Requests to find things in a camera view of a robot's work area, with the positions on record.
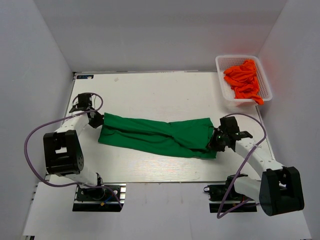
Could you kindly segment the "green t shirt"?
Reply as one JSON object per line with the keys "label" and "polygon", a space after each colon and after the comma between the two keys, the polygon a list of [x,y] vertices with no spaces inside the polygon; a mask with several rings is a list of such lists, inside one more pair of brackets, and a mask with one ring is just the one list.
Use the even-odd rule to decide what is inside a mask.
{"label": "green t shirt", "polygon": [[215,159],[217,152],[207,148],[213,131],[209,117],[164,122],[105,113],[98,142],[161,156]]}

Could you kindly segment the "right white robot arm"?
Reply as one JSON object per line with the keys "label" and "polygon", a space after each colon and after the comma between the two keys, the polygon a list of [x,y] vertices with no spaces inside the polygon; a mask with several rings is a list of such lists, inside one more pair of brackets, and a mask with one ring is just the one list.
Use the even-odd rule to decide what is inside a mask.
{"label": "right white robot arm", "polygon": [[244,159],[237,172],[223,184],[203,189],[211,202],[219,204],[218,219],[238,208],[261,206],[268,216],[304,209],[300,172],[273,159],[261,149],[261,143],[248,131],[240,130],[233,113],[222,117],[220,126],[214,128],[207,148],[216,152],[230,148]]}

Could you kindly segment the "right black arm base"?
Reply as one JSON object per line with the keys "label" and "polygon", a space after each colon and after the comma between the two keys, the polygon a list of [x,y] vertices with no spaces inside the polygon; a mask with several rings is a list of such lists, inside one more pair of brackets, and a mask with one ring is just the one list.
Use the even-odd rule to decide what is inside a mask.
{"label": "right black arm base", "polygon": [[[203,192],[209,196],[209,211],[210,213],[217,213],[220,207],[220,204],[223,200],[227,189],[234,178],[234,175],[227,177],[225,182],[218,182],[207,185],[203,188]],[[227,210],[237,207],[242,202],[248,199],[247,196],[237,193],[235,188],[232,187],[231,191],[228,193],[225,203],[222,207],[221,213],[226,212]],[[232,213],[254,213],[257,212],[258,204],[254,200],[248,201],[246,204],[238,207],[231,211]]]}

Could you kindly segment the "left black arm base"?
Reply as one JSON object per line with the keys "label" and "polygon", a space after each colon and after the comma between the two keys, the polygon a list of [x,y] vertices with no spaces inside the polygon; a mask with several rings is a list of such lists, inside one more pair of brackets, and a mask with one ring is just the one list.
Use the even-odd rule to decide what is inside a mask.
{"label": "left black arm base", "polygon": [[73,212],[119,213],[125,203],[125,184],[109,184],[108,188],[76,187]]}

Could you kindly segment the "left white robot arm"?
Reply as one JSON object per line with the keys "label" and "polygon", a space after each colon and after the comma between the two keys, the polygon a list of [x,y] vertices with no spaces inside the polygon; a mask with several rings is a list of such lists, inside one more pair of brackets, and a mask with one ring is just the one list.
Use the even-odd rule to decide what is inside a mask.
{"label": "left white robot arm", "polygon": [[90,92],[80,93],[72,102],[70,118],[54,132],[43,136],[45,166],[48,174],[65,177],[88,188],[88,193],[99,200],[106,187],[101,176],[85,165],[79,136],[86,126],[94,129],[104,123],[104,116],[94,109]]}

